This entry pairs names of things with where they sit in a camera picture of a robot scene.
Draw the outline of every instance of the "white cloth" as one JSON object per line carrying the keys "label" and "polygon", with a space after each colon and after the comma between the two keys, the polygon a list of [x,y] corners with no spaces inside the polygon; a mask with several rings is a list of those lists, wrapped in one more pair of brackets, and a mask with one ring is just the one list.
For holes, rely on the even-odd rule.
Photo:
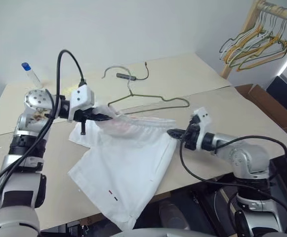
{"label": "white cloth", "polygon": [[173,120],[115,115],[87,121],[85,136],[80,123],[70,134],[71,141],[91,147],[70,177],[122,231],[133,228],[166,172],[176,148],[166,131],[173,127]]}

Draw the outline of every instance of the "wire hanger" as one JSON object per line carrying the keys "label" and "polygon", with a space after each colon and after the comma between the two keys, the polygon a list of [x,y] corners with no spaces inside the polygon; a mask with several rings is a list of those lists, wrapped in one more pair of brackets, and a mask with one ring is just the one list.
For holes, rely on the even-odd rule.
{"label": "wire hanger", "polygon": [[263,11],[260,11],[257,21],[251,29],[241,32],[234,39],[229,38],[226,42],[223,43],[223,45],[221,46],[219,50],[219,53],[221,53],[220,60],[222,60],[225,57],[225,55],[228,53],[228,51],[230,50],[232,46],[236,45],[241,39],[243,39],[244,37],[246,37],[247,35],[249,35],[250,33],[254,32],[257,29],[257,27],[262,23],[262,16],[263,16]]}
{"label": "wire hanger", "polygon": [[[266,5],[266,9],[269,7],[272,7],[272,5],[273,5],[270,3],[267,3],[267,4],[268,5]],[[253,39],[245,42],[245,44],[243,45],[242,48],[237,48],[233,52],[233,54],[231,54],[229,56],[229,58],[226,60],[226,63],[229,64],[229,67],[234,66],[233,62],[236,59],[240,59],[242,57],[245,57],[247,55],[250,55],[250,54],[256,52],[258,49],[260,49],[261,44],[263,42],[267,41],[267,39],[272,35],[273,29],[275,27],[274,20],[272,22],[272,17],[273,17],[273,15],[271,15],[271,17],[270,17],[270,26],[268,27],[268,29],[266,31],[263,31],[263,28],[264,28],[264,25],[266,22],[266,18],[267,18],[267,13],[264,14],[262,29],[261,29],[260,33],[257,35],[257,37],[254,37]]]}
{"label": "wire hanger", "polygon": [[122,66],[111,66],[111,67],[108,67],[105,72],[104,72],[104,76],[102,77],[102,79],[106,76],[106,72],[109,70],[109,69],[112,69],[112,68],[121,68],[121,69],[124,69],[128,72],[128,75],[129,75],[129,79],[128,79],[128,83],[127,83],[127,87],[128,87],[128,90],[129,90],[129,95],[125,96],[125,97],[122,97],[118,100],[114,100],[112,102],[109,102],[107,105],[108,107],[113,104],[113,103],[116,103],[118,101],[121,101],[121,100],[124,100],[128,97],[132,97],[132,96],[137,96],[137,97],[150,97],[150,98],[159,98],[165,102],[170,102],[170,101],[173,101],[173,100],[181,100],[181,101],[184,101],[186,103],[186,105],[182,105],[182,106],[168,106],[168,107],[161,107],[161,108],[156,108],[156,109],[149,109],[149,110],[141,110],[141,111],[136,111],[136,112],[132,112],[132,113],[126,113],[125,115],[131,115],[131,114],[136,114],[136,113],[142,113],[142,112],[147,112],[147,111],[155,111],[155,110],[165,110],[165,109],[174,109],[174,108],[187,108],[190,106],[190,103],[188,100],[184,99],[184,98],[180,98],[180,97],[174,97],[174,98],[171,98],[171,99],[164,99],[162,96],[160,95],[142,95],[142,94],[134,94],[130,88],[130,78],[131,78],[131,72],[128,68],[125,68],[125,67],[122,67]]}
{"label": "wire hanger", "polygon": [[[274,4],[267,3],[267,5],[264,8],[269,8],[272,6],[274,6]],[[225,57],[223,58],[226,64],[230,63],[230,60],[234,58],[234,55],[236,55],[238,52],[241,52],[243,49],[247,48],[245,47],[245,45],[247,45],[248,42],[250,43],[254,42],[254,44],[259,43],[260,41],[263,40],[264,37],[269,36],[271,34],[272,31],[270,31],[270,29],[268,29],[264,34],[262,34],[267,14],[264,13],[263,11],[261,11],[260,13],[261,14],[259,15],[259,18],[255,24],[257,26],[256,29],[254,31],[249,31],[248,33],[246,33],[246,35],[242,37],[241,40],[231,49],[229,49],[228,52],[226,53]]]}
{"label": "wire hanger", "polygon": [[[278,59],[281,59],[283,58],[286,53],[287,53],[287,40],[281,40],[283,34],[284,34],[284,31],[286,29],[286,24],[287,24],[287,17],[282,21],[281,23],[281,28],[279,30],[279,32],[277,33],[277,35],[264,47],[262,47],[260,50],[258,50],[255,54],[249,56],[248,58],[246,58],[240,65],[239,67],[237,68],[237,71],[241,71],[241,70],[244,70],[244,69],[251,69],[253,67],[257,67],[257,66],[260,66],[262,64],[265,64],[265,63],[268,63],[268,62],[272,62],[272,61],[275,61],[275,60],[278,60]],[[259,61],[259,62],[256,62],[252,65],[249,65],[249,66],[246,66],[246,67],[242,67],[242,65],[248,61],[251,61],[251,59],[258,59],[258,58],[262,58],[260,55],[262,54],[262,52],[271,47],[272,45],[274,45],[275,43],[281,43],[283,45],[282,47],[282,50],[280,53],[278,52],[275,52],[275,53],[271,53],[270,55],[273,55],[275,54],[274,56],[272,57],[269,57],[269,58],[266,58],[262,61]]]}
{"label": "wire hanger", "polygon": [[[234,67],[234,66],[239,65],[240,62],[239,62],[239,63],[234,63],[234,62],[235,62],[236,60],[238,60],[238,59],[241,59],[241,58],[243,58],[243,57],[245,57],[245,56],[248,56],[248,55],[250,55],[250,54],[252,54],[252,53],[255,53],[255,52],[257,52],[257,51],[258,51],[258,52],[262,52],[261,49],[263,49],[263,51],[264,51],[265,49],[267,49],[267,48],[268,48],[269,46],[271,46],[272,44],[270,44],[269,42],[267,42],[264,46],[254,47],[255,45],[257,45],[257,44],[261,45],[262,43],[264,43],[265,41],[267,41],[269,38],[272,39],[270,42],[275,42],[275,41],[277,40],[274,36],[272,36],[272,33],[273,33],[274,27],[275,27],[275,25],[276,25],[276,20],[277,20],[278,17],[273,17],[273,18],[272,18],[272,16],[273,16],[273,15],[271,15],[271,17],[270,17],[270,26],[269,26],[269,28],[267,29],[267,31],[266,31],[265,33],[263,33],[261,36],[257,37],[255,40],[251,40],[251,41],[247,42],[246,45],[245,45],[241,50],[239,50],[239,53],[235,54],[235,56],[233,56],[233,58],[230,60],[230,62],[229,62],[229,67]],[[285,43],[284,43],[283,41],[279,41],[279,43],[281,43],[282,46],[283,46],[283,47],[282,47],[282,50],[276,51],[276,52],[272,52],[272,53],[269,53],[269,54],[267,54],[267,55],[260,56],[260,57],[258,57],[258,58],[262,58],[262,57],[266,57],[266,56],[271,56],[271,55],[274,55],[275,53],[282,52],[282,51],[284,50],[284,45],[285,45]],[[254,59],[252,59],[250,56],[249,56],[248,58],[246,58],[245,61],[251,61],[251,60],[257,59],[256,57],[255,57]]]}

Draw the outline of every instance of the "wooden rack post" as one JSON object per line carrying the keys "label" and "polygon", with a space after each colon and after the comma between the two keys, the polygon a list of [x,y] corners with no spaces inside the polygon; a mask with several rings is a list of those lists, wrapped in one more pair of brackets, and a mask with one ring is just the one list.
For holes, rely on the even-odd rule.
{"label": "wooden rack post", "polygon": [[[254,27],[254,24],[258,18],[258,15],[260,13],[260,11],[264,11],[263,9],[264,6],[265,6],[265,1],[266,0],[255,0],[251,6],[251,9],[250,11],[248,12],[248,15],[247,15],[247,18],[246,18],[246,21],[242,27],[242,31],[241,32],[244,32],[244,31],[248,31],[249,29],[251,29],[252,27]],[[281,11],[280,14],[278,14],[278,8],[280,6],[278,5],[275,5],[275,6],[272,6],[270,8],[267,8],[267,10],[265,12],[267,13],[270,13],[272,15],[275,15],[275,16],[278,16],[280,18],[283,18],[283,19],[286,19],[286,16],[287,16],[287,9],[284,10],[284,11]],[[220,76],[227,79],[229,74],[231,73],[231,70],[232,68],[229,67],[228,64],[225,65],[223,71],[220,73]]]}

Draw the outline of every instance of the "beige tabletop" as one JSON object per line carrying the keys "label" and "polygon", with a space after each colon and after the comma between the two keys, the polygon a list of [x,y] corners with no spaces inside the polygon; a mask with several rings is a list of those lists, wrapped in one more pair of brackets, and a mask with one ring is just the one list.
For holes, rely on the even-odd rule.
{"label": "beige tabletop", "polygon": [[[191,95],[229,86],[230,83],[221,78],[210,66],[196,54],[188,53],[174,57],[148,61],[149,78],[131,83],[131,88],[137,94],[162,95],[165,99]],[[138,78],[146,76],[144,62],[124,65]],[[116,73],[127,74],[122,69],[111,69],[102,79],[105,69],[82,68],[88,86],[94,91],[97,101],[110,102],[128,95],[127,81],[116,78]],[[76,89],[80,75],[61,78],[61,94],[67,98]],[[55,94],[55,78],[43,80],[43,85]],[[18,117],[24,111],[24,96],[34,89],[30,81],[15,82],[6,85],[0,97],[0,135],[12,132]],[[120,109],[158,102],[156,98],[132,98],[118,103]]]}
{"label": "beige tabletop", "polygon": [[[243,98],[233,87],[202,92],[185,96],[191,102],[189,108],[169,109],[137,114],[137,116],[175,119],[178,128],[188,125],[194,109],[205,106],[211,116],[212,132],[234,136],[265,135],[278,139],[287,145],[287,134],[258,107]],[[164,102],[135,109],[161,107]],[[70,179],[67,172],[82,157],[87,148],[68,140],[74,123],[60,122],[52,125],[44,154],[43,174],[47,176],[47,189],[44,204],[36,209],[41,229],[75,221],[99,213],[86,195]],[[0,166],[3,156],[8,153],[12,133],[0,135]],[[269,141],[254,141],[268,152],[270,158],[282,155],[280,146]],[[203,178],[212,178],[231,172],[231,166],[208,152],[184,150],[186,165]],[[182,167],[176,150],[169,168],[156,194],[168,192],[198,182]]]}

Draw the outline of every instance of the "black cable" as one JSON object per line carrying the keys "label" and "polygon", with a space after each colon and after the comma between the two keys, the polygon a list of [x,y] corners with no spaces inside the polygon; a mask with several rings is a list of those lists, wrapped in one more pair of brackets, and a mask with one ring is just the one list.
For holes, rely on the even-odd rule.
{"label": "black cable", "polygon": [[46,92],[48,93],[48,95],[49,95],[49,97],[51,99],[52,114],[48,118],[48,121],[46,122],[46,124],[41,129],[41,132],[38,134],[38,136],[37,136],[35,142],[33,143],[33,145],[23,154],[23,156],[21,158],[19,158],[18,160],[16,160],[12,164],[10,164],[6,169],[3,170],[3,172],[0,173],[0,177],[1,177],[4,173],[8,172],[7,175],[3,178],[3,180],[2,180],[2,182],[0,184],[0,196],[1,196],[2,192],[3,192],[3,190],[4,190],[4,187],[5,187],[6,183],[8,182],[9,178],[13,174],[13,172],[25,160],[25,158],[27,158],[28,154],[30,154],[31,151],[36,148],[37,144],[44,138],[44,136],[49,131],[49,129],[50,129],[52,123],[53,123],[53,120],[55,118],[55,114],[56,114],[57,110],[55,109],[53,98],[52,98],[50,92],[48,90],[46,90]]}
{"label": "black cable", "polygon": [[[263,196],[265,196],[265,197],[267,197],[267,198],[269,198],[269,199],[271,199],[271,200],[273,200],[273,201],[275,201],[275,202],[277,202],[277,203],[278,203],[279,205],[281,205],[281,206],[285,209],[285,211],[287,212],[287,207],[286,207],[286,205],[285,205],[283,202],[281,202],[281,201],[278,200],[277,198],[273,197],[272,195],[270,195],[270,194],[268,194],[268,193],[265,193],[265,192],[263,192],[263,191],[260,191],[260,190],[254,188],[254,187],[251,187],[251,186],[248,186],[248,185],[243,185],[243,184],[230,184],[230,183],[223,183],[223,182],[215,182],[215,181],[211,181],[211,180],[206,180],[206,179],[204,179],[204,178],[202,178],[202,177],[197,176],[197,175],[194,174],[192,171],[190,171],[190,170],[187,168],[187,166],[186,166],[186,164],[185,164],[185,162],[184,162],[182,150],[183,150],[183,143],[184,143],[184,141],[185,141],[185,137],[186,137],[187,131],[189,130],[189,128],[190,128],[191,125],[192,125],[192,123],[190,122],[189,125],[188,125],[188,127],[187,127],[187,129],[185,130],[184,134],[183,134],[182,137],[181,137],[181,142],[180,142],[180,146],[179,146],[179,156],[180,156],[181,163],[182,163],[183,167],[185,168],[185,170],[186,170],[190,175],[192,175],[192,176],[195,177],[196,179],[199,179],[199,180],[201,180],[201,181],[203,181],[203,182],[205,182],[205,183],[209,183],[209,184],[223,185],[223,186],[233,186],[233,187],[242,187],[242,188],[246,188],[246,189],[253,190],[253,191],[255,191],[255,192],[257,192],[257,193],[259,193],[259,194],[261,194],[261,195],[263,195]],[[234,140],[232,140],[232,141],[230,141],[230,142],[227,142],[227,143],[225,143],[225,144],[222,144],[222,145],[218,146],[217,149],[220,149],[220,148],[222,148],[222,147],[225,147],[225,146],[227,146],[227,145],[229,145],[229,144],[231,144],[231,143],[233,143],[233,142],[243,140],[244,138],[247,139],[247,138],[254,138],[254,137],[259,137],[259,138],[261,138],[262,136],[246,136],[246,137],[237,138],[237,139],[234,139]],[[273,141],[273,140],[274,140],[274,141],[276,141],[276,143],[281,143],[280,141],[277,141],[277,140],[275,140],[275,139],[273,139],[273,138],[269,138],[269,137],[266,137],[266,138],[267,138],[267,140],[270,140],[270,141]],[[281,144],[283,145],[283,147],[285,147],[284,150],[285,150],[285,152],[286,152],[286,151],[287,151],[286,146],[285,146],[283,143],[281,143]]]}
{"label": "black cable", "polygon": [[235,198],[235,196],[237,195],[237,193],[238,193],[238,192],[236,192],[236,193],[234,193],[234,194],[231,195],[231,197],[229,198],[228,204],[227,204],[228,217],[229,217],[231,226],[232,226],[232,228],[235,230],[235,232],[237,232],[237,228],[236,228],[236,225],[234,224],[233,219],[232,219],[232,214],[231,214],[231,202],[232,202],[232,200]]}
{"label": "black cable", "polygon": [[144,66],[145,66],[145,68],[147,69],[147,72],[148,72],[147,76],[145,78],[141,78],[141,79],[137,78],[136,80],[145,80],[145,79],[147,79],[149,77],[149,69],[148,69],[148,66],[147,66],[147,62],[144,62]]}
{"label": "black cable", "polygon": [[[54,110],[54,101],[53,98],[50,94],[50,92],[46,89],[47,94],[49,95],[50,99],[51,99],[51,105],[52,105],[52,111]],[[41,132],[44,131],[46,129],[46,127],[48,126],[48,123],[50,123],[50,120],[48,119],[48,121],[45,123],[45,125],[43,126],[43,128],[41,129],[40,133],[38,134],[37,138],[41,136]],[[0,178],[8,171],[10,171],[10,169],[17,163],[17,160],[14,161],[12,164],[10,164],[8,167],[6,167],[1,173],[0,173]]]}
{"label": "black cable", "polygon": [[84,76],[83,76],[83,73],[82,73],[82,70],[81,70],[81,67],[80,67],[78,61],[76,60],[76,58],[74,57],[74,55],[73,55],[70,51],[68,51],[68,50],[66,50],[66,49],[62,49],[61,52],[60,52],[59,55],[58,55],[58,61],[57,61],[57,64],[56,64],[56,77],[57,77],[57,81],[58,81],[58,79],[60,80],[61,58],[62,58],[62,55],[63,55],[64,53],[68,53],[68,54],[73,58],[73,60],[74,60],[74,62],[75,62],[75,64],[76,64],[76,66],[77,66],[77,68],[78,68],[78,70],[79,70],[79,73],[80,73],[80,76],[81,76],[81,81],[82,81],[82,80],[84,81]]}
{"label": "black cable", "polygon": [[[235,143],[235,142],[238,142],[238,141],[241,141],[241,140],[244,140],[244,139],[250,139],[250,138],[264,139],[264,140],[272,141],[272,142],[275,142],[275,143],[279,144],[283,148],[283,150],[284,150],[284,158],[285,158],[285,160],[287,160],[287,147],[286,147],[286,145],[284,143],[282,143],[281,141],[278,141],[278,140],[276,140],[274,138],[271,138],[271,137],[258,136],[258,135],[243,136],[243,137],[236,138],[236,139],[234,139],[234,140],[232,140],[230,142],[224,143],[224,144],[216,147],[215,153],[217,153],[217,150],[220,149],[220,148],[223,148],[223,147],[228,146],[228,145],[230,145],[232,143]],[[274,172],[274,174],[269,177],[269,180],[274,179],[277,174],[278,174],[278,171],[276,170]]]}
{"label": "black cable", "polygon": [[66,50],[63,49],[61,50],[61,52],[58,55],[58,60],[57,60],[57,75],[56,75],[56,97],[55,97],[55,104],[53,102],[53,98],[50,94],[50,92],[48,90],[46,90],[46,92],[48,93],[48,95],[50,96],[51,99],[51,103],[52,103],[52,114],[49,116],[47,123],[43,126],[43,128],[41,129],[41,131],[39,132],[35,142],[33,143],[33,145],[23,154],[23,156],[21,158],[19,158],[18,160],[16,160],[15,162],[13,162],[11,165],[9,165],[6,169],[4,169],[1,173],[0,173],[0,178],[7,173],[7,175],[4,177],[4,179],[2,180],[1,184],[0,184],[0,196],[3,192],[3,189],[6,185],[6,183],[8,182],[9,178],[11,177],[11,175],[13,174],[13,172],[16,170],[16,168],[21,164],[21,162],[28,156],[28,154],[37,146],[37,144],[44,138],[44,136],[46,135],[46,133],[49,131],[53,120],[56,117],[56,113],[57,113],[57,108],[59,106],[59,100],[60,100],[60,68],[61,68],[61,58],[63,53],[68,53],[73,60],[76,63],[76,66],[79,70],[80,76],[81,76],[81,82],[80,84],[85,84],[85,80],[84,80],[84,76],[82,73],[82,70],[79,66],[79,63],[77,62],[76,58],[74,57],[74,55]]}

